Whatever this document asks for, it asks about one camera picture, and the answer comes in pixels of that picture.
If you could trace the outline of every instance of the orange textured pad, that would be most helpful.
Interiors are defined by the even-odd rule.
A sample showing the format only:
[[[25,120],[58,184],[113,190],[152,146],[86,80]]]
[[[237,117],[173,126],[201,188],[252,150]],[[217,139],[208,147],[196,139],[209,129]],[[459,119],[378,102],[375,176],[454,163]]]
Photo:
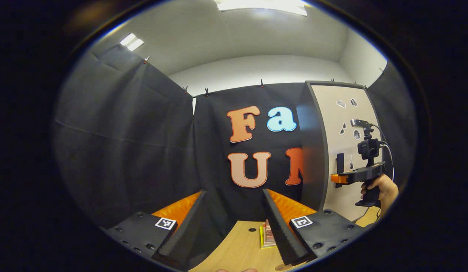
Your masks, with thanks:
[[[302,217],[305,215],[311,215],[316,211],[312,208],[305,206],[297,201],[292,200],[286,196],[283,196],[280,193],[276,193],[275,191],[271,191],[267,189],[269,195],[271,196],[272,200],[276,204],[279,213],[283,217],[284,222],[288,225],[289,229],[294,233],[293,229],[289,225],[289,221],[291,219],[295,219],[298,217]]]
[[[168,205],[167,207],[157,210],[156,212],[152,213],[152,215],[163,217],[167,219],[172,219],[177,221],[177,229],[180,227],[182,222],[184,221],[185,217],[191,210],[192,205],[197,200],[201,192],[194,193],[186,198],[183,198],[175,203]]]

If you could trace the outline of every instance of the handheld camera rig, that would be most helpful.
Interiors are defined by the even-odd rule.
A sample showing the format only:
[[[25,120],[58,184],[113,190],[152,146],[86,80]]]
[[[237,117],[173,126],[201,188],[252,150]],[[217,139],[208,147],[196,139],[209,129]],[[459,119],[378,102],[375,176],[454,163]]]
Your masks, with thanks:
[[[374,163],[374,158],[380,155],[380,144],[382,143],[378,139],[372,139],[371,132],[374,130],[371,128],[373,124],[370,124],[367,121],[352,119],[350,120],[352,127],[362,127],[365,134],[363,141],[358,144],[358,153],[362,155],[362,159],[368,160],[368,163],[365,167],[354,169],[352,171],[343,172],[340,174],[331,175],[331,181],[338,184],[350,185],[355,182],[361,181],[364,182],[366,187],[366,193],[363,196],[363,199],[355,203],[357,206],[371,207],[377,203],[379,199],[380,189],[378,186],[368,190],[368,186],[373,183],[373,181],[381,176],[385,170],[385,162]]]

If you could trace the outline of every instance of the black curtain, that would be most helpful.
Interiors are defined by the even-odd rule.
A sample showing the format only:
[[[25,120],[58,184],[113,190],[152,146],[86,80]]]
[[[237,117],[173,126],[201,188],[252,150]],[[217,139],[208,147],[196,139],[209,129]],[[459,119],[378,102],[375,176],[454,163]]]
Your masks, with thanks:
[[[192,97],[124,46],[97,46],[79,60],[52,127],[63,181],[101,227],[200,189]]]
[[[305,83],[282,83],[233,88],[198,96],[194,115],[194,145],[200,183],[211,193],[206,195],[212,224],[226,236],[237,220],[263,221],[266,215],[262,205],[263,188],[272,189],[299,201],[302,183],[287,186],[290,161],[288,148],[300,148],[300,129],[296,105]],[[256,127],[248,141],[231,143],[231,119],[227,112],[255,105],[260,114],[255,116]],[[298,124],[293,131],[270,131],[267,112],[274,107],[287,107]],[[246,153],[246,177],[257,176],[257,161],[253,153],[267,151],[267,181],[257,188],[244,188],[231,178],[230,153]]]
[[[367,93],[377,113],[380,128],[391,146],[395,167],[393,181],[398,187],[403,187],[410,177],[417,148],[415,105],[402,76],[390,61]],[[383,149],[383,158],[387,162],[386,174],[391,177],[392,164],[386,148]]]

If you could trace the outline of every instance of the white ceiling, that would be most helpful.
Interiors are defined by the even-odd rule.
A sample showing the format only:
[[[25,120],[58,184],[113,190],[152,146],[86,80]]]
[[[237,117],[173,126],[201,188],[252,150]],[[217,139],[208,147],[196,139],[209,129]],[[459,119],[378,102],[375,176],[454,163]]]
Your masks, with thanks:
[[[130,19],[106,39],[134,33],[134,53],[166,75],[254,55],[297,55],[339,62],[348,28],[315,7],[307,17],[274,10],[220,12],[214,0],[172,0]]]

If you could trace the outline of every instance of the sticker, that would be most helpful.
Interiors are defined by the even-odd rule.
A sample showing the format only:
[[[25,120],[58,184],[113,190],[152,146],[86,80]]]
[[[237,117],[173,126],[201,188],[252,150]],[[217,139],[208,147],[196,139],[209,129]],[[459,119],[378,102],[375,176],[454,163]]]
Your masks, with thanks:
[[[350,103],[353,107],[358,106],[358,103],[356,103],[355,98],[350,99]]]
[[[307,218],[306,216],[291,219],[291,221],[293,222],[293,224],[296,226],[297,229],[301,227],[306,227],[309,224],[313,224],[313,222],[311,222],[311,220]]]
[[[355,140],[360,140],[360,131],[358,131],[358,129],[353,131],[353,137],[355,137]]]
[[[343,101],[341,101],[341,100],[336,100],[336,104],[339,105],[339,106],[342,107],[342,108],[346,108],[345,102],[343,102]]]
[[[172,229],[175,224],[175,220],[167,219],[167,218],[160,218],[160,220],[155,224],[157,227],[161,227],[162,229]]]
[[[293,112],[287,107],[272,108],[267,112],[267,115],[271,117],[267,121],[267,128],[270,131],[293,131],[296,128],[296,123],[293,120]]]
[[[343,122],[343,128],[342,128],[341,131],[340,131],[340,135],[342,135],[342,134],[345,133],[345,129],[346,129],[346,123]]]

